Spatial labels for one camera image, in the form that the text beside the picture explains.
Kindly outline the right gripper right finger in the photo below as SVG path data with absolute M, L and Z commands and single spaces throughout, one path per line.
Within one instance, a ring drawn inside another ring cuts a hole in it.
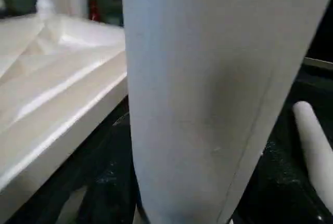
M 268 141 L 233 214 L 234 223 L 332 223 L 298 144 Z

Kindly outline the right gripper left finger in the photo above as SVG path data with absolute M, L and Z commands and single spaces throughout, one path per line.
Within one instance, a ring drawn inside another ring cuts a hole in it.
M 85 196 L 85 223 L 132 223 L 138 197 L 130 115 L 111 126 L 103 163 Z

